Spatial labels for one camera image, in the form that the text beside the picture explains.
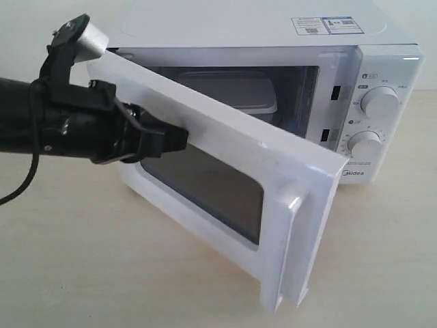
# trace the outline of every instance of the beige table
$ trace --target beige table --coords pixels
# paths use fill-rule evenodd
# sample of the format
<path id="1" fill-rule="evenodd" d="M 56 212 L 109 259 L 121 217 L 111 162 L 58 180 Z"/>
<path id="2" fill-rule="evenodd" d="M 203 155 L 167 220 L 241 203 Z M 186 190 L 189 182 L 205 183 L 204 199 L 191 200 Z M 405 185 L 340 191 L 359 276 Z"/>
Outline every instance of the beige table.
<path id="1" fill-rule="evenodd" d="M 437 327 L 437 92 L 416 92 L 371 185 L 341 186 L 309 294 L 257 282 L 137 196 L 114 166 L 44 157 L 0 208 L 0 327 Z M 29 156 L 0 156 L 0 191 Z"/>

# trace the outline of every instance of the open microwave door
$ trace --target open microwave door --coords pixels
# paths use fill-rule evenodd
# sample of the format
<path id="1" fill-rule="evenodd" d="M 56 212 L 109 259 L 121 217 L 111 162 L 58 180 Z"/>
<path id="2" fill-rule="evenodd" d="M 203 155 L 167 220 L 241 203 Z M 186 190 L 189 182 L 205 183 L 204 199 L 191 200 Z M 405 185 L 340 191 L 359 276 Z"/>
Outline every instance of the open microwave door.
<path id="1" fill-rule="evenodd" d="M 189 131 L 188 148 L 119 164 L 122 180 L 296 306 L 347 159 L 106 52 L 88 64 L 117 97 Z"/>

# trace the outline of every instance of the black cable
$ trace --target black cable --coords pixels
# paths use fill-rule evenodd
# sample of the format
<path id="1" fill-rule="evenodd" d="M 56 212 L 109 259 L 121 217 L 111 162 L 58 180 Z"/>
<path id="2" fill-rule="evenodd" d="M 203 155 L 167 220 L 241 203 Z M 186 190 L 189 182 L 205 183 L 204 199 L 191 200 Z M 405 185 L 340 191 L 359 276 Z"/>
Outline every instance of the black cable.
<path id="1" fill-rule="evenodd" d="M 31 184 L 33 178 L 35 177 L 36 170 L 40 162 L 40 142 L 38 140 L 38 124 L 36 122 L 35 111 L 34 111 L 36 106 L 35 94 L 34 94 L 34 88 L 36 83 L 38 82 L 37 81 L 32 82 L 29 88 L 29 118 L 32 125 L 32 138 L 33 138 L 33 143 L 32 143 L 33 152 L 32 152 L 32 162 L 30 165 L 30 169 L 29 172 L 27 173 L 26 179 L 24 179 L 21 186 L 19 186 L 14 192 L 0 199 L 0 206 L 10 202 L 11 200 L 14 200 L 27 189 L 27 187 Z"/>

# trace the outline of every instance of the timer knob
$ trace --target timer knob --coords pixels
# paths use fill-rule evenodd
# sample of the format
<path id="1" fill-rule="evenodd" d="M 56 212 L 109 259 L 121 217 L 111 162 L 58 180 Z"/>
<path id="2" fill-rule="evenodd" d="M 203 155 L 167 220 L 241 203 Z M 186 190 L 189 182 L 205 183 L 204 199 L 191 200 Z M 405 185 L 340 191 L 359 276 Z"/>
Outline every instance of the timer knob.
<path id="1" fill-rule="evenodd" d="M 381 148 L 379 136 L 371 131 L 357 133 L 348 142 L 349 151 L 359 159 L 372 159 L 379 154 Z"/>
<path id="2" fill-rule="evenodd" d="M 377 87 L 370 90 L 361 100 L 361 109 L 371 119 L 379 120 L 396 114 L 399 99 L 390 87 Z"/>

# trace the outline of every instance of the white microwave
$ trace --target white microwave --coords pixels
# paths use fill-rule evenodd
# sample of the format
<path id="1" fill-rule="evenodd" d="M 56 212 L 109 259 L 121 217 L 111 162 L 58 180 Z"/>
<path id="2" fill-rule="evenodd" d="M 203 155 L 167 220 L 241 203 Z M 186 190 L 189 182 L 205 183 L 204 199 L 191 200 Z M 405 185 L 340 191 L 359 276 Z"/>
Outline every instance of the white microwave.
<path id="1" fill-rule="evenodd" d="M 265 308 L 298 305 L 337 185 L 375 179 L 420 48 L 361 0 L 138 0 L 109 37 L 91 78 L 189 131 L 121 179 L 258 279 Z"/>

